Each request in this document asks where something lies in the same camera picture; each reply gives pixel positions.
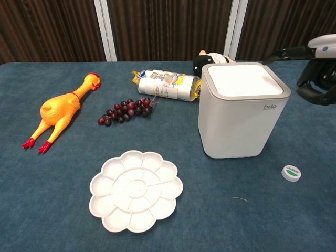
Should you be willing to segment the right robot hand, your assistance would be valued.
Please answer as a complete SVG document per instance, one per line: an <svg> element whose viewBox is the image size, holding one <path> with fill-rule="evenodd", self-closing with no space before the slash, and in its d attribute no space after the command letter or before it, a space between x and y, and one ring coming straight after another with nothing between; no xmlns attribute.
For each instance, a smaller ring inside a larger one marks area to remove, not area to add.
<svg viewBox="0 0 336 252"><path fill-rule="evenodd" d="M335 104L335 34L316 37L305 46L276 50L262 64L284 60L309 61L297 81L299 96L315 105Z"/></svg>

